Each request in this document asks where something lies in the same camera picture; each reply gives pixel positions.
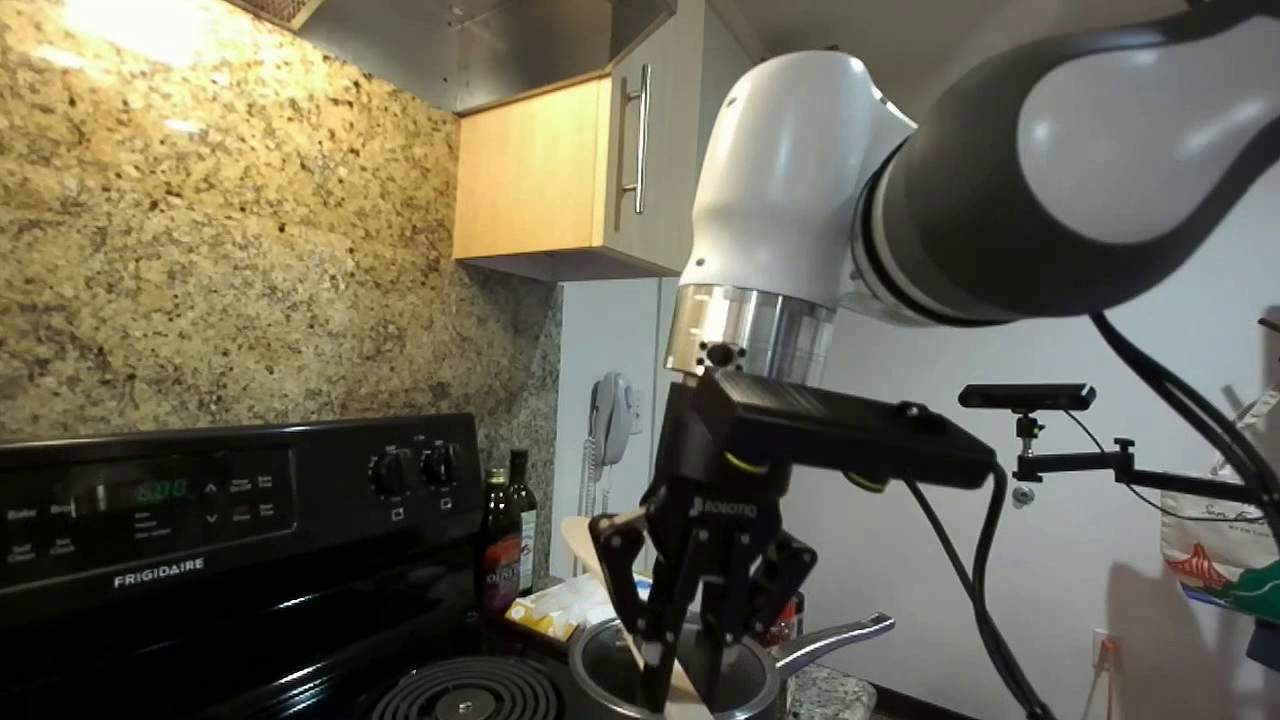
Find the cooking pot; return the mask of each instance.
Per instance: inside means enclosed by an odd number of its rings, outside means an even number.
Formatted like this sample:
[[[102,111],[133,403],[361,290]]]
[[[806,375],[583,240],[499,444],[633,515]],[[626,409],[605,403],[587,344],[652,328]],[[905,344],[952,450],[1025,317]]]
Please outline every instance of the cooking pot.
[[[671,684],[668,708],[661,718],[671,720],[785,720],[789,718],[789,691],[785,684],[799,675],[820,656],[861,644],[872,638],[883,638],[893,627],[886,617],[835,625],[816,638],[789,640],[778,649],[758,649],[755,640],[738,640],[736,649],[725,649],[725,673],[714,675],[714,698],[694,698],[679,684]],[[701,627],[687,625],[679,633],[679,673],[687,673],[691,684],[704,684],[706,651],[701,651]],[[569,673],[583,690],[583,698],[595,703],[601,718],[656,718],[641,708],[641,665],[633,651],[626,633],[618,620],[601,620],[591,627],[578,627],[569,640]]]

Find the stove burner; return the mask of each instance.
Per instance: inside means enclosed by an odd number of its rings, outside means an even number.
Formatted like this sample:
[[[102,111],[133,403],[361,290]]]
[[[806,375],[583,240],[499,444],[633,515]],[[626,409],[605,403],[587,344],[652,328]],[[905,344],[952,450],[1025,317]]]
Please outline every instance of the stove burner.
[[[510,656],[458,656],[411,667],[373,720],[547,720],[564,718],[556,680]]]

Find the black cable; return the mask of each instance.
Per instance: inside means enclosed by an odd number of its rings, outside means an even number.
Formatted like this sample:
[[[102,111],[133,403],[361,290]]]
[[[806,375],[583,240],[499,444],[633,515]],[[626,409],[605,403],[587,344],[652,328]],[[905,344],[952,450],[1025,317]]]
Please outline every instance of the black cable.
[[[1091,437],[1091,429],[1077,416],[1077,412],[1062,412],[1088,442],[1097,454],[1109,454],[1103,442]],[[1171,511],[1162,507],[1159,499],[1144,496],[1140,488],[1132,485],[1119,485],[1129,488],[1129,496],[1137,496],[1140,503],[1149,503],[1151,511],[1159,515],[1171,515],[1171,519],[1182,519],[1182,525],[1258,525],[1257,515],[1182,515],[1182,511]]]
[[[1109,317],[1091,313],[1097,332],[1110,344],[1110,352],[1162,401],[1171,403],[1222,461],[1241,474],[1241,482],[1269,475],[1274,488],[1273,464],[1235,434],[1235,424],[1209,403],[1189,382],[1171,368],[1140,352]]]
[[[981,528],[981,545],[974,545],[974,578],[964,574],[964,561],[943,528],[943,519],[930,511],[929,496],[905,482],[913,499],[919,503],[929,528],[935,534],[935,540],[943,545],[943,557],[972,604],[972,617],[974,617],[974,627],[981,627],[981,640],[989,649],[989,659],[994,667],[994,675],[1005,680],[1005,690],[1010,691],[1010,700],[1034,718],[1034,720],[1050,720],[1050,708],[1034,698],[1030,680],[1025,675],[1025,667],[1016,665],[1008,640],[998,638],[991,613],[989,613],[989,557],[991,557],[991,540],[994,540],[994,525],[998,525],[998,507],[1005,507],[1005,493],[1008,493],[1008,475],[1005,468],[994,468],[994,482],[991,482],[991,499],[989,499],[989,515],[985,515],[985,528]]]
[[[1110,352],[1230,464],[1241,485],[1257,496],[1257,507],[1265,511],[1273,537],[1280,540],[1280,482],[1273,464],[1189,382],[1119,336],[1119,328],[1110,328],[1103,313],[1091,313],[1088,322],[1110,344]]]

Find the cabinet door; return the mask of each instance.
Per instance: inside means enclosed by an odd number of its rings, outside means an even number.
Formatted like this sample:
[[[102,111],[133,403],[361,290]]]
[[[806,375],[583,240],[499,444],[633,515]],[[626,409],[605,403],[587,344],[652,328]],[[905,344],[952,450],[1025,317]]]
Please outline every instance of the cabinet door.
[[[601,75],[458,119],[458,259],[605,244],[613,89]]]
[[[679,273],[687,257],[691,182],[701,163],[701,17],[701,0],[679,6],[679,13],[616,69],[607,244],[668,273]]]

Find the wooden cabinet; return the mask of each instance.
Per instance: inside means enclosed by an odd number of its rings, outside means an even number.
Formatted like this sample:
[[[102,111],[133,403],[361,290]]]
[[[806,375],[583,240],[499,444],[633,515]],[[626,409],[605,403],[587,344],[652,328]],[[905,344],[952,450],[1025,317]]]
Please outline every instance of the wooden cabinet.
[[[679,0],[616,69],[458,116],[452,257],[542,279],[674,276],[710,111],[749,69],[725,37],[706,0]]]

